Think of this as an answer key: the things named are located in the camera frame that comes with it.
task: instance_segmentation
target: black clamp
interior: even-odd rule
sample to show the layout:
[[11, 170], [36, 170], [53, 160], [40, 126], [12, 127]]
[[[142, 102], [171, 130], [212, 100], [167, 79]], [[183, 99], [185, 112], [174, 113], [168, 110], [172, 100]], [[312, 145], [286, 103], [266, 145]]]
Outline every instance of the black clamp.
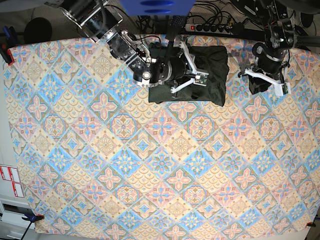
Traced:
[[45, 218], [43, 215], [34, 215], [34, 214], [27, 214], [27, 213], [25, 213], [24, 215], [26, 217], [22, 217], [22, 219], [25, 221], [30, 221], [31, 223], [35, 223]]
[[12, 56], [12, 53], [10, 51], [10, 49], [7, 49], [5, 44], [2, 44], [0, 46], [0, 54], [2, 56], [2, 58], [4, 59], [4, 61], [11, 66], [12, 64], [14, 64], [15, 60], [14, 57]]

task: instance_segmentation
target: pink flower motif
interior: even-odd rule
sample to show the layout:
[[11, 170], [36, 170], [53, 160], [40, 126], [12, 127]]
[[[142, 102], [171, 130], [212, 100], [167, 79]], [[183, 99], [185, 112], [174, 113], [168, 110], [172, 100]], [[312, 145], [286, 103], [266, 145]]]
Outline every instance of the pink flower motif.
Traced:
[[256, 177], [254, 175], [251, 175], [251, 169], [247, 167], [243, 171], [243, 174], [237, 176], [234, 180], [237, 183], [241, 183], [241, 188], [245, 189], [246, 187], [248, 187], [249, 183], [252, 183], [256, 180]]
[[231, 137], [234, 143], [238, 143], [252, 129], [252, 126], [247, 121], [244, 114], [238, 111], [234, 117], [222, 126], [222, 130]]
[[108, 192], [95, 181], [91, 181], [81, 192], [95, 205], [108, 195]]
[[305, 179], [307, 177], [307, 174], [305, 173], [304, 167], [299, 167], [298, 171], [291, 175], [291, 180], [294, 181], [294, 185], [298, 185], [300, 181]]
[[119, 114], [111, 122], [111, 130], [120, 139], [130, 139], [137, 130], [134, 119], [128, 114]]
[[61, 234], [67, 234], [70, 230], [70, 226], [65, 224], [61, 218], [58, 218], [57, 222], [53, 226], [60, 231]]
[[281, 131], [281, 123], [274, 117], [267, 117], [260, 126], [260, 135], [266, 140], [273, 140]]
[[317, 101], [315, 101], [312, 104], [311, 108], [309, 107], [307, 109], [307, 111], [305, 112], [305, 115], [311, 125], [315, 124], [316, 120], [320, 118], [320, 106]]
[[116, 190], [116, 197], [126, 205], [133, 204], [138, 198], [138, 191], [131, 186], [122, 186]]
[[179, 101], [170, 104], [169, 109], [176, 115], [178, 120], [184, 122], [195, 112], [197, 106], [192, 102]]
[[72, 127], [89, 143], [101, 129], [102, 125], [90, 112], [85, 111], [72, 124]]
[[43, 166], [43, 171], [40, 171], [39, 175], [50, 185], [54, 183], [54, 179], [58, 178], [58, 174], [56, 174], [54, 171], [51, 171], [47, 164]]
[[126, 234], [126, 232], [122, 229], [119, 229], [119, 226], [115, 223], [112, 224], [111, 229], [108, 229], [105, 232], [112, 236], [112, 239], [114, 240], [120, 240], [120, 237], [123, 237]]
[[214, 130], [214, 123], [205, 116], [194, 117], [188, 124], [188, 132], [197, 140], [206, 140]]
[[281, 233], [283, 229], [289, 226], [289, 223], [287, 222], [287, 219], [284, 217], [281, 222], [274, 225], [274, 228], [278, 233]]
[[170, 237], [171, 240], [179, 240], [181, 239], [186, 233], [184, 231], [180, 231], [180, 227], [175, 225], [172, 230], [167, 231], [165, 235]]
[[156, 140], [164, 143], [179, 128], [179, 125], [162, 109], [147, 123], [145, 128]]
[[225, 234], [229, 235], [229, 239], [233, 239], [236, 234], [239, 234], [242, 232], [241, 228], [238, 228], [238, 225], [236, 223], [232, 224], [230, 228], [223, 231]]
[[99, 114], [99, 117], [106, 121], [110, 117], [111, 112], [115, 112], [117, 109], [117, 105], [109, 100], [109, 96], [103, 92], [99, 96], [99, 101], [95, 101], [91, 108], [94, 112], [97, 112]]
[[17, 124], [14, 126], [26, 140], [30, 139], [37, 129], [35, 120], [25, 111], [21, 113]]
[[293, 143], [296, 144], [304, 136], [304, 134], [309, 130], [308, 125], [302, 114], [293, 121], [292, 125], [286, 128], [287, 132], [290, 134]]
[[244, 110], [251, 116], [252, 121], [256, 124], [260, 120], [261, 115], [265, 115], [269, 109], [266, 104], [263, 104], [261, 96], [257, 96], [253, 104], [249, 104]]
[[146, 197], [159, 207], [163, 207], [165, 204], [170, 202], [174, 196], [175, 192], [164, 182], [160, 182], [146, 194]]
[[193, 186], [188, 188], [184, 193], [183, 193], [183, 199], [191, 204], [191, 205], [196, 205], [201, 203], [205, 198], [206, 198], [206, 192], [205, 190], [200, 187], [200, 186]]
[[116, 184], [120, 183], [121, 178], [117, 175], [114, 175], [112, 169], [107, 167], [104, 170], [104, 174], [98, 177], [98, 180], [103, 183], [107, 189], [112, 190], [115, 188]]
[[175, 176], [171, 176], [167, 179], [169, 184], [172, 184], [174, 189], [178, 192], [183, 189], [184, 185], [187, 185], [191, 182], [191, 178], [188, 176], [184, 176], [184, 171], [179, 169], [175, 172]]
[[38, 95], [35, 95], [32, 103], [27, 107], [27, 109], [33, 117], [40, 122], [44, 113], [48, 110], [48, 107]]
[[214, 193], [213, 196], [222, 204], [222, 206], [226, 207], [239, 194], [240, 192], [237, 190], [234, 184], [229, 181], [218, 192]]

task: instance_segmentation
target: power strip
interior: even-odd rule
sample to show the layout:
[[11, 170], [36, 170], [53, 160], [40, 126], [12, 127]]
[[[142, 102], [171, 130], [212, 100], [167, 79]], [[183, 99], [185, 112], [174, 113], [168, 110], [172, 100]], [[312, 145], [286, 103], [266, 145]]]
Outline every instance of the power strip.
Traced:
[[226, 34], [233, 35], [231, 33], [231, 28], [229, 26], [224, 25], [210, 25], [210, 24], [194, 24], [187, 23], [184, 27], [185, 31], [191, 33], [217, 33], [217, 34]]

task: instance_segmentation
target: table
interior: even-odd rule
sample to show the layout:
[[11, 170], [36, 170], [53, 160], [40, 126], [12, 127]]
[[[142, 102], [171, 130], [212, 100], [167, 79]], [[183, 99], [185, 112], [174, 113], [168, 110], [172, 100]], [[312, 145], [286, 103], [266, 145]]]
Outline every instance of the table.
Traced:
[[12, 48], [4, 66], [13, 149], [38, 233], [96, 239], [244, 239], [306, 229], [320, 206], [319, 55], [291, 50], [292, 95], [251, 95], [254, 42], [223, 45], [224, 107], [148, 102], [108, 47]]

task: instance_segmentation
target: red label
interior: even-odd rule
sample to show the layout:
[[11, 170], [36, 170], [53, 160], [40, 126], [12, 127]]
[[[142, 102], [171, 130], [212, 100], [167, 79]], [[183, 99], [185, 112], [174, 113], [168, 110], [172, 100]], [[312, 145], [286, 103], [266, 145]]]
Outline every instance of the red label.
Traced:
[[6, 180], [4, 172], [2, 171], [2, 166], [0, 166], [0, 173], [3, 180]]
[[12, 172], [11, 172], [11, 167], [8, 167], [8, 172], [9, 172], [9, 175], [10, 175], [10, 179], [11, 179], [11, 182], [14, 182], [14, 176], [12, 175]]
[[15, 185], [14, 182], [12, 183], [12, 188], [13, 188], [14, 195], [15, 195], [16, 197], [18, 197], [17, 190], [16, 190], [16, 185]]

